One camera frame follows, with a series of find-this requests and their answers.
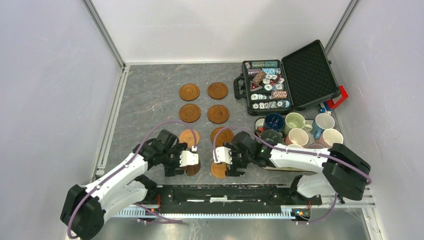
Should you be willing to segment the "orange coaster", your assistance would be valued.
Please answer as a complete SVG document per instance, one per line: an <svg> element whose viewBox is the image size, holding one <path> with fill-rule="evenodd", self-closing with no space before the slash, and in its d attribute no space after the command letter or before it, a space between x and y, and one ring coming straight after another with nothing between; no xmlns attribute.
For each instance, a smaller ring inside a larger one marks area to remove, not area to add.
<svg viewBox="0 0 424 240"><path fill-rule="evenodd" d="M212 163L210 167L211 173L218 179L224 179L227 177L227 164L226 163Z"/></svg>

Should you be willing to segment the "dark walnut coaster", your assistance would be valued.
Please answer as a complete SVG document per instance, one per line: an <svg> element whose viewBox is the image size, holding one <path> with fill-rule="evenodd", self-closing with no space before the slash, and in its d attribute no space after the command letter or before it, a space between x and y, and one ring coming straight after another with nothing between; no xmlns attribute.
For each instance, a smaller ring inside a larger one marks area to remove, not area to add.
<svg viewBox="0 0 424 240"><path fill-rule="evenodd" d="M187 176L194 176L194 175L196 175L200 171L200 168L201 168L201 163L200 162L197 163L197 164L195 164L195 165L185 166L184 167L185 174Z"/></svg>

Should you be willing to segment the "light cork coaster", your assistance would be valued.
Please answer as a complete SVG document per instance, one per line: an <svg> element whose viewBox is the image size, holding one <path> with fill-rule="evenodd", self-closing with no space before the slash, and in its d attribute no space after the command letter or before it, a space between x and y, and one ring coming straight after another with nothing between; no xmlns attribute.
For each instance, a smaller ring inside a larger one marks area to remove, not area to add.
<svg viewBox="0 0 424 240"><path fill-rule="evenodd" d="M194 134L190 129L184 130L178 137L180 143L186 143L188 148L192 148L200 142L199 133L194 130Z"/></svg>

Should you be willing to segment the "wooden coaster four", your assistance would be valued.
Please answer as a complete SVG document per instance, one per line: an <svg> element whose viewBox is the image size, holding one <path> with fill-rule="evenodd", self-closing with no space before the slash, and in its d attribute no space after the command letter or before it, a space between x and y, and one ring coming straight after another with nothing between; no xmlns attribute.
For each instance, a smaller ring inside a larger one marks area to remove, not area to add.
<svg viewBox="0 0 424 240"><path fill-rule="evenodd" d="M212 143L214 143L215 136L217 135L220 129L222 129L222 127L217 127L211 132L210 140ZM215 146L222 147L224 146L225 143L231 143L233 137L234 137L233 131L231 129L225 129L216 138Z"/></svg>

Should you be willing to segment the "wooden coaster five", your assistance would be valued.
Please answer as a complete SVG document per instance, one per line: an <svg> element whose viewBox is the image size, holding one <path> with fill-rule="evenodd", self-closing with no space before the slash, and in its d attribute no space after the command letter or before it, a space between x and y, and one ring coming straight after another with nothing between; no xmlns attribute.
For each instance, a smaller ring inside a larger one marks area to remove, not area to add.
<svg viewBox="0 0 424 240"><path fill-rule="evenodd" d="M200 116L200 107L193 103L185 104L179 110L179 118L185 123L194 123Z"/></svg>

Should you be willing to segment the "wooden coaster three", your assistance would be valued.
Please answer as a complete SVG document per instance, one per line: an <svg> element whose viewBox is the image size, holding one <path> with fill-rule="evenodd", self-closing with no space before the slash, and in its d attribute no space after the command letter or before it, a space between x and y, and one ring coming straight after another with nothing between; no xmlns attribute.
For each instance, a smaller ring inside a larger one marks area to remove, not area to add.
<svg viewBox="0 0 424 240"><path fill-rule="evenodd" d="M207 117L214 124L223 124L229 119L230 111L226 106L216 104L208 109Z"/></svg>

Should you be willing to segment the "dark blue mug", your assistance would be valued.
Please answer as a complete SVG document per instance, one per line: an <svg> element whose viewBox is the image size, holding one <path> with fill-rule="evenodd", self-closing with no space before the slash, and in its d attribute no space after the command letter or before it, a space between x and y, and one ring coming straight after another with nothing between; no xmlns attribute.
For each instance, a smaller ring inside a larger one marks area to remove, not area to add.
<svg viewBox="0 0 424 240"><path fill-rule="evenodd" d="M264 118L264 127L266 130L282 132L285 125L286 121L279 113L270 113Z"/></svg>

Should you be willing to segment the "wooden coaster one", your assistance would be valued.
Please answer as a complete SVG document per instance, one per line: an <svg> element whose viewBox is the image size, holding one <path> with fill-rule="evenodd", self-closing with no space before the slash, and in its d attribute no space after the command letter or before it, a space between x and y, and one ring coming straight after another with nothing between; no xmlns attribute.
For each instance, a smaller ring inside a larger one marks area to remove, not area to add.
<svg viewBox="0 0 424 240"><path fill-rule="evenodd" d="M200 95L200 88L193 84L188 83L183 85L179 90L179 96L184 101L193 101L196 100Z"/></svg>

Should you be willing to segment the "wooden coaster two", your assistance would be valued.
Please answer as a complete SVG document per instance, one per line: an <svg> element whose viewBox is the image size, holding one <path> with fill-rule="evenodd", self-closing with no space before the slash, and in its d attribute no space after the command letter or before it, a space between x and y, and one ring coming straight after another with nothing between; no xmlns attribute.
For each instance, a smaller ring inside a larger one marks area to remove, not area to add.
<svg viewBox="0 0 424 240"><path fill-rule="evenodd" d="M211 83L207 89L208 95L215 100L220 100L228 95L229 89L226 84L222 82Z"/></svg>

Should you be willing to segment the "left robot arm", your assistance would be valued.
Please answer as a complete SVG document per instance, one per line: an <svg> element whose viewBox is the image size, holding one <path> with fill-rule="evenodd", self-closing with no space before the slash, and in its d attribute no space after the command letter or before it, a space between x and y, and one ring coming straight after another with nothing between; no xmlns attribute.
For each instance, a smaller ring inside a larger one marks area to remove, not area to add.
<svg viewBox="0 0 424 240"><path fill-rule="evenodd" d="M157 165L163 165L169 177L183 174L181 161L196 151L165 129L155 138L145 137L104 176L87 185L75 184L68 190L59 217L67 226L67 237L91 240L119 211L141 201L153 203L157 190L149 185L152 181L144 174Z"/></svg>

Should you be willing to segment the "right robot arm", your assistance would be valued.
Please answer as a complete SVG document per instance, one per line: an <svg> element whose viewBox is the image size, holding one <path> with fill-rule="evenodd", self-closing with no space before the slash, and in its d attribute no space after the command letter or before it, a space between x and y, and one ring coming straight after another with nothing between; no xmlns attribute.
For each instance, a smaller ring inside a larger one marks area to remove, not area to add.
<svg viewBox="0 0 424 240"><path fill-rule="evenodd" d="M226 174L232 177L242 175L240 170L248 164L310 172L311 175L295 177L291 183L288 196L295 204L317 195L334 194L360 201L372 182L371 166L342 143L321 149L295 148L241 131L231 142L216 148L214 154L216 163L229 165Z"/></svg>

